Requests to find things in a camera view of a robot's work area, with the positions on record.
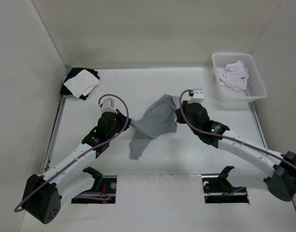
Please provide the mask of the grey tank top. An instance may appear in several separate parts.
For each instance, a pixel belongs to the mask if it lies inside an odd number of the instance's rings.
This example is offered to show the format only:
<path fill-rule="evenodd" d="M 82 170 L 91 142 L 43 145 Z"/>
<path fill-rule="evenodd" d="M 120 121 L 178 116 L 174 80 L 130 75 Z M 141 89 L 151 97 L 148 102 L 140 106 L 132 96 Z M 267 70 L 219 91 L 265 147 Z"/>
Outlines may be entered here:
<path fill-rule="evenodd" d="M 130 159 L 139 159 L 149 143 L 160 135 L 177 132 L 178 108 L 179 97 L 164 94 L 145 111 L 141 119 L 131 121 L 135 132 L 129 143 Z"/>

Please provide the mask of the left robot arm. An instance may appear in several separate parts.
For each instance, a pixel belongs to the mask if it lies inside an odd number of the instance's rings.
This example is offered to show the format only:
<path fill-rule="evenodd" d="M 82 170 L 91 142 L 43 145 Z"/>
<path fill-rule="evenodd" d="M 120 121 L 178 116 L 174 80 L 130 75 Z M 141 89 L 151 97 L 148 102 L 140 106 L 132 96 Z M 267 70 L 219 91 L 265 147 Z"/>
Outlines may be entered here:
<path fill-rule="evenodd" d="M 98 192 L 103 175 L 91 167 L 109 147 L 109 143 L 127 130 L 131 119 L 119 110 L 104 111 L 79 146 L 61 163 L 43 174 L 31 175 L 24 189 L 22 202 L 15 209 L 23 209 L 42 224 L 50 223 L 64 202 L 71 199 L 91 199 L 101 202 L 110 197 L 100 193 L 95 197 L 87 192 Z"/>

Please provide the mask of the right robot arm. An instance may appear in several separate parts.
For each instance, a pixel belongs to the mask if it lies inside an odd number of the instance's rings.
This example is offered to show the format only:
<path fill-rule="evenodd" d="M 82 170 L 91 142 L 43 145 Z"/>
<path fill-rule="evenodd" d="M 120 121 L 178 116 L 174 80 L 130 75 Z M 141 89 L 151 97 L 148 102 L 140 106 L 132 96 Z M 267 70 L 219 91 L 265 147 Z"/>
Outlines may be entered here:
<path fill-rule="evenodd" d="M 264 177 L 252 181 L 255 188 L 270 192 L 289 202 L 296 195 L 296 154 L 271 151 L 238 136 L 228 126 L 209 118 L 206 109 L 197 102 L 178 103 L 177 123 L 186 124 L 200 141 L 216 149 L 238 156 L 257 167 Z"/>

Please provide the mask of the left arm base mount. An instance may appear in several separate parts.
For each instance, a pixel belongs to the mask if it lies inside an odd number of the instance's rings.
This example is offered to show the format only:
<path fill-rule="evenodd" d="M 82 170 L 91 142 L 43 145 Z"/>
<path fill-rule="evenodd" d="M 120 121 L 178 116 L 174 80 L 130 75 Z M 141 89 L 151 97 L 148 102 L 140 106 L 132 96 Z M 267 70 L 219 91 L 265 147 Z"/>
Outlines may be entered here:
<path fill-rule="evenodd" d="M 93 179 L 92 185 L 80 193 L 81 197 L 74 197 L 72 204 L 115 204 L 118 177 L 103 175 L 92 167 L 83 170 L 84 174 Z"/>

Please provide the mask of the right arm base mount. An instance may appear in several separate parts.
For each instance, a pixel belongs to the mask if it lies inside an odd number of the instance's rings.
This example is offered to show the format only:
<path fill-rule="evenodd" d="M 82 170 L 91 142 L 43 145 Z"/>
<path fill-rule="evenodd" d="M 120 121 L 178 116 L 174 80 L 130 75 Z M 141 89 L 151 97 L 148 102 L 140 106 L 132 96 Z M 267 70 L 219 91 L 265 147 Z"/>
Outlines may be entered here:
<path fill-rule="evenodd" d="M 205 203 L 249 203 L 246 187 L 233 187 L 227 180 L 234 166 L 226 166 L 219 174 L 202 175 Z"/>

